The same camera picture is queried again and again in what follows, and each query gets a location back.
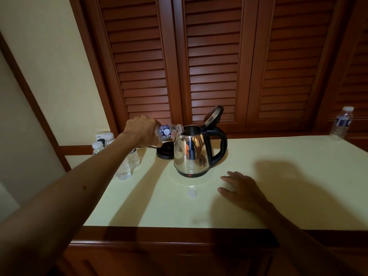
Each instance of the electric kettle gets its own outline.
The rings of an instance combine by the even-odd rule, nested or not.
[[[174,140],[174,166],[186,177],[199,177],[218,163],[228,148],[225,133],[216,124],[224,111],[223,106],[215,106],[204,118],[203,126],[185,126],[184,132]],[[221,139],[220,152],[212,155],[211,136]]]

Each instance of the bottle label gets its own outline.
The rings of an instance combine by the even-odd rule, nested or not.
[[[160,132],[161,132],[161,141],[171,139],[171,130],[168,125],[162,125],[160,127]]]
[[[347,128],[347,127],[349,127],[350,126],[350,123],[351,123],[352,121],[350,120],[350,119],[348,119],[348,120],[343,120],[343,119],[339,119],[339,118],[336,118],[336,120],[335,120],[335,125],[336,126],[339,126],[339,127],[345,127],[345,128]]]

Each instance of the countertop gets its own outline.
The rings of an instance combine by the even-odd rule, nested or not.
[[[219,140],[213,140],[215,153]],[[140,148],[131,178],[114,178],[85,226],[265,228],[217,192],[228,170],[253,177],[279,211],[303,229],[368,229],[368,153],[328,136],[229,139],[224,159],[185,178],[173,160]],[[186,196],[194,188],[197,196]]]

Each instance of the wooden louvered door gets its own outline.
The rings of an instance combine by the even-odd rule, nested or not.
[[[312,126],[347,0],[260,0],[246,128]]]
[[[182,124],[171,0],[84,0],[122,131],[135,116]]]
[[[354,106],[354,120],[349,131],[368,131],[368,0],[356,0],[315,130],[329,131],[344,106]]]
[[[225,132],[245,130],[258,0],[173,0],[185,125],[223,105]]]

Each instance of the person's right arm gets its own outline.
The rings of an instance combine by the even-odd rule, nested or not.
[[[262,220],[272,231],[299,274],[303,276],[362,275],[280,214],[251,177],[237,171],[228,171],[228,175],[222,176],[221,179],[232,184],[235,191],[218,188],[218,192],[239,207],[253,212]]]

